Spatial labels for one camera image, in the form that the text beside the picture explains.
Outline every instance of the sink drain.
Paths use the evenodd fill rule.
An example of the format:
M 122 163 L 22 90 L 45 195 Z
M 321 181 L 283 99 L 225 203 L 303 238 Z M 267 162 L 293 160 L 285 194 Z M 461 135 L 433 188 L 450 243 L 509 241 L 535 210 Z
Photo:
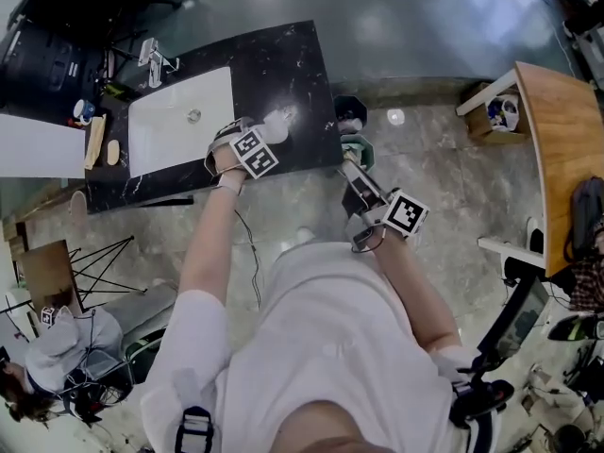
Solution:
M 194 125 L 200 119 L 201 119 L 201 110 L 199 110 L 199 109 L 192 109 L 189 111 L 189 114 L 187 114 L 187 121 L 189 121 L 189 124 Z

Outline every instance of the box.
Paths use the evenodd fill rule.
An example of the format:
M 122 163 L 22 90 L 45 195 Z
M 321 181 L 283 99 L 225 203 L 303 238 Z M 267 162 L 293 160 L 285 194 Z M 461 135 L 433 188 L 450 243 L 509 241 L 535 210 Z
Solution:
M 489 84 L 481 82 L 475 88 L 465 92 L 461 96 L 462 102 L 467 101 L 470 97 L 485 89 Z M 518 126 L 514 131 L 494 131 L 491 129 L 491 121 L 487 115 L 487 109 L 484 104 L 481 104 L 476 109 L 468 112 L 464 118 L 468 126 L 468 136 L 472 141 L 478 144 L 513 144 L 522 143 L 530 135 L 529 118 L 527 110 L 520 97 L 520 92 L 511 87 L 501 94 L 513 94 L 518 96 Z

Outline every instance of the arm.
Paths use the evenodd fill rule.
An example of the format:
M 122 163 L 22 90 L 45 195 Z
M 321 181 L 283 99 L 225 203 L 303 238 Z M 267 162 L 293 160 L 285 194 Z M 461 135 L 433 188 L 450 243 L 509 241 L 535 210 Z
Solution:
M 369 246 L 377 246 L 377 262 L 405 306 L 417 343 L 427 352 L 461 345 L 451 310 L 429 283 L 409 245 L 390 229 L 378 245 L 380 237 L 381 233 L 375 233 Z
M 227 145 L 218 148 L 214 158 L 218 169 L 237 162 Z M 245 171 L 231 170 L 225 175 L 240 184 L 245 180 Z M 218 188 L 210 192 L 187 250 L 179 292 L 202 290 L 226 303 L 236 204 L 237 194 L 232 190 Z

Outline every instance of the faucet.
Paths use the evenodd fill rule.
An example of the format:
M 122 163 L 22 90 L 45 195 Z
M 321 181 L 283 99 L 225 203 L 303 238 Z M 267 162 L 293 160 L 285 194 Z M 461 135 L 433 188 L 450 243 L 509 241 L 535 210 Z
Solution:
M 180 68 L 178 57 L 168 59 L 159 51 L 159 42 L 151 37 L 143 42 L 139 55 L 139 67 L 149 64 L 149 87 L 156 89 L 163 84 L 161 71 L 165 68 L 165 74 L 176 72 Z

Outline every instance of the black marble countertop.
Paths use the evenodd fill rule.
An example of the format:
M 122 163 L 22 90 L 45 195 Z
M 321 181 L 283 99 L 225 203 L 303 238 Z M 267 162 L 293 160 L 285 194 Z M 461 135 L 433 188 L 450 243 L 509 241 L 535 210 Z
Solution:
M 274 109 L 291 113 L 290 135 L 272 145 L 279 165 L 268 175 L 342 162 L 340 135 L 321 47 L 313 22 L 281 25 L 215 42 L 179 56 L 181 68 L 165 86 L 229 66 L 235 118 L 262 122 Z M 147 95 L 148 69 L 126 84 Z M 130 178 L 128 170 L 128 103 L 105 96 L 97 114 L 107 113 L 101 155 L 86 173 L 90 213 L 144 205 L 161 198 L 208 187 L 211 176 L 200 159 Z M 107 143 L 117 140 L 120 161 L 107 165 Z

